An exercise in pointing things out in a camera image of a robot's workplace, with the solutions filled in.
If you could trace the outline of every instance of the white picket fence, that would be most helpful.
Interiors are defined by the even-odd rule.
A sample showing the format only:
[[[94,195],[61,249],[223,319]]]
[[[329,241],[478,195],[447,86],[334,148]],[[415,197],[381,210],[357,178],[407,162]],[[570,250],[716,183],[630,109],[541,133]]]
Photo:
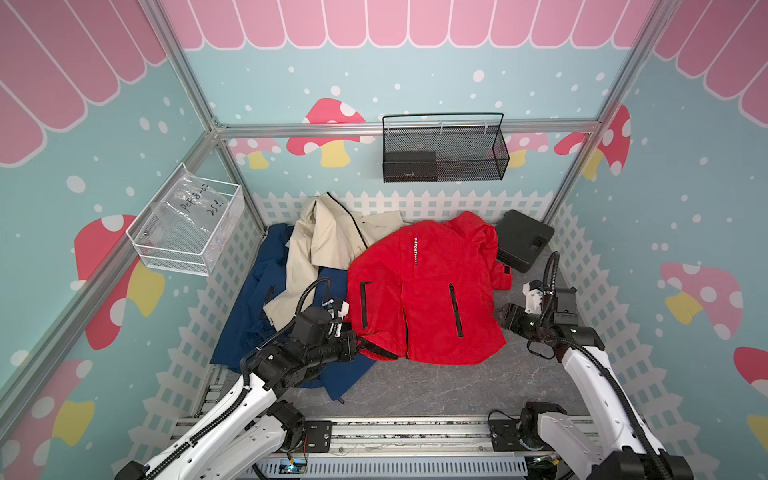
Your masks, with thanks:
[[[572,208],[564,204],[555,216],[550,246],[560,251],[564,280],[578,290],[581,318],[597,330],[614,372],[654,434],[674,454],[686,457],[696,478],[714,480],[720,461],[702,453],[696,444],[700,428],[680,415],[683,398],[664,387],[667,371],[651,363],[652,346],[638,340],[641,326],[627,317],[630,306],[618,302],[618,286],[608,283],[608,270],[601,270],[600,255],[592,254],[592,241],[585,239],[585,229],[578,227],[578,215],[571,214]]]
[[[541,219],[547,207],[552,202],[552,192],[543,197],[538,192],[533,192],[527,197],[521,191],[514,195],[507,195],[505,191],[494,195],[490,191],[483,195],[477,195],[474,191],[462,196],[459,192],[446,195],[443,191],[436,195],[425,192],[415,195],[408,192],[400,195],[395,192],[391,197],[385,197],[382,192],[376,195],[368,195],[362,192],[358,197],[351,192],[345,195],[331,194],[341,200],[349,210],[360,212],[363,215],[380,214],[399,210],[403,220],[416,222],[419,220],[445,221],[456,217],[463,211],[471,211],[478,214],[488,223],[496,223],[508,210],[517,210],[530,217]],[[300,193],[293,197],[287,192],[282,197],[269,193],[266,198],[256,194],[253,199],[261,217],[267,225],[273,223],[294,223],[299,219],[301,208],[309,197]]]
[[[214,271],[206,278],[205,290],[197,291],[197,306],[188,309],[189,326],[179,329],[179,347],[168,350],[168,370],[157,374],[157,395],[144,400],[147,417],[142,425],[128,431],[134,444],[127,458],[112,464],[115,473],[130,460],[145,463],[165,450],[178,419],[191,414],[198,392],[207,388],[210,358],[248,277],[260,240],[253,219],[243,213]]]

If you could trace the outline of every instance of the metal rail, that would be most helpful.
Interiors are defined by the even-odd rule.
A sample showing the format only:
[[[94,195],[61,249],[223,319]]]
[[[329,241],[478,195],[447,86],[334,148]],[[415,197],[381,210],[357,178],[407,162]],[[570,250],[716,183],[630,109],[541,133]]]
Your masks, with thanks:
[[[621,102],[624,101],[624,97],[627,95],[632,84],[637,80],[637,76],[648,62],[648,59],[656,46],[656,42],[661,37],[662,32],[664,32],[667,23],[672,19],[672,16],[681,1],[682,0],[657,0],[654,9],[646,18],[641,33],[637,37],[637,43],[624,60],[619,75],[617,75],[613,85],[611,85],[611,93],[603,103],[603,107],[598,115],[598,127],[584,140],[581,149],[571,166],[568,168],[568,171],[565,172],[565,176],[558,187],[558,191],[554,194],[552,202],[549,204],[549,207],[544,214],[544,219],[542,221],[547,225],[552,225],[555,214],[565,202],[565,199],[568,198],[571,190],[573,190],[576,180],[578,180],[578,176],[581,174],[581,170],[587,164],[587,160],[598,147],[603,135],[614,120],[614,117],[621,106]]]

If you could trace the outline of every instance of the cable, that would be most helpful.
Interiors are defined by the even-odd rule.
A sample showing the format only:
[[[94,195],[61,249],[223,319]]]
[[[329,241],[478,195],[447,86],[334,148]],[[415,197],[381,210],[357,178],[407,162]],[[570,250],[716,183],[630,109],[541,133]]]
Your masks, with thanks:
[[[632,405],[629,403],[629,400],[627,399],[627,396],[624,394],[624,390],[619,385],[618,381],[614,378],[613,375],[611,375],[611,371],[605,366],[603,366],[602,363],[600,363],[600,360],[598,360],[594,355],[590,353],[589,350],[584,348],[583,346],[579,345],[576,342],[573,342],[569,339],[561,338],[561,337],[555,337],[555,338],[545,338],[545,342],[547,343],[563,343],[567,346],[570,346],[572,349],[578,350],[582,355],[587,357],[590,362],[594,364],[598,368],[598,372],[608,381],[608,384],[611,385],[611,388],[614,390],[614,393],[619,399],[619,403],[621,404],[621,408],[624,409],[624,413],[627,414],[627,418],[629,419],[630,425],[632,425],[632,429],[634,430],[634,434],[637,437],[638,440],[640,440],[640,444],[645,449],[645,452],[648,455],[648,458],[650,458],[651,463],[654,464],[654,467],[658,471],[659,475],[663,480],[672,480],[672,477],[670,477],[669,472],[667,471],[667,468],[664,466],[664,463],[661,461],[661,457],[656,453],[656,450],[651,446],[650,441],[648,440],[648,437],[645,436],[645,431],[643,430],[643,426],[640,424],[640,422],[637,420],[637,416],[634,414],[634,411],[632,410]]]

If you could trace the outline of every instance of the clothing pile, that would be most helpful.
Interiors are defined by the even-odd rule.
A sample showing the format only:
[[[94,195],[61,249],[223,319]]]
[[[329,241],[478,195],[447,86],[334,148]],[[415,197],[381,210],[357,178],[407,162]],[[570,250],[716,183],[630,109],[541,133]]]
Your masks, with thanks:
[[[480,363],[505,344],[492,291],[509,290],[512,278],[497,249],[495,229],[470,212],[406,226],[397,211],[361,215],[320,195],[295,226],[269,228],[211,362],[239,372],[240,359],[293,318],[306,286],[327,276],[329,296],[349,303],[346,321],[366,348],[304,386],[338,399],[374,360]],[[325,288],[302,308],[320,306]]]

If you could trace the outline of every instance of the red rain jacket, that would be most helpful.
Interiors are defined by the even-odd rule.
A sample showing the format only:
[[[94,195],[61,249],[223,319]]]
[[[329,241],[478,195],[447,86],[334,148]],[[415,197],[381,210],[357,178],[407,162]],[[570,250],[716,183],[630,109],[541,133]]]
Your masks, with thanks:
[[[446,223],[403,227],[349,267],[347,319],[358,336],[395,356],[438,365],[474,365],[505,344],[493,290],[509,290],[496,263],[496,230],[464,212]],[[362,354],[377,360],[376,347]]]

